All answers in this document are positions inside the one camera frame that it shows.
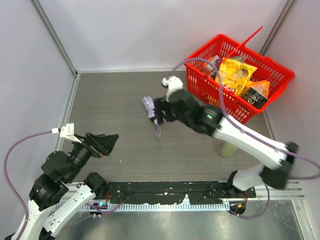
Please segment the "lavender folding umbrella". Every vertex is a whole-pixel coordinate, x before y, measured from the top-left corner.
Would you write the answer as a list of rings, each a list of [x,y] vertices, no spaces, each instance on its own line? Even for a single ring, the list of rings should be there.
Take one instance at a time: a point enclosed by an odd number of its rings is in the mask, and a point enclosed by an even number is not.
[[[142,98],[142,103],[147,111],[148,119],[157,126],[156,136],[160,137],[161,136],[160,124],[162,124],[166,119],[165,112],[160,111],[160,113],[156,113],[154,100],[150,96],[144,96]]]

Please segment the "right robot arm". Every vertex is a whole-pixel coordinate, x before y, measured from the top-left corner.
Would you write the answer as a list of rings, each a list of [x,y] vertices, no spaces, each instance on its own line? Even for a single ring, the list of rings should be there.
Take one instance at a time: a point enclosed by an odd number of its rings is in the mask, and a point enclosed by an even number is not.
[[[233,171],[226,190],[236,196],[250,188],[265,184],[282,190],[286,187],[298,145],[276,142],[240,124],[230,115],[224,116],[214,105],[201,105],[186,90],[178,90],[169,98],[152,99],[153,118],[159,124],[179,121],[193,131],[235,145],[261,162],[246,170]]]

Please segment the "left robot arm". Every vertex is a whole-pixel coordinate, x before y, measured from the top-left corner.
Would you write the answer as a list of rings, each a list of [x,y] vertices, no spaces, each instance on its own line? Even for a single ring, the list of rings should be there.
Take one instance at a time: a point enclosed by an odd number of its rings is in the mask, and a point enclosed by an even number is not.
[[[15,233],[6,236],[7,240],[53,240],[66,223],[88,201],[102,199],[108,192],[107,181],[98,173],[90,173],[77,192],[54,214],[51,211],[69,191],[71,184],[90,158],[109,156],[119,139],[118,134],[84,136],[63,133],[54,128],[51,133],[59,133],[60,138],[69,140],[73,149],[69,153],[54,151],[41,166],[43,173],[34,181],[25,203],[9,179],[7,172],[8,156],[3,162],[5,179],[24,208],[24,218]]]

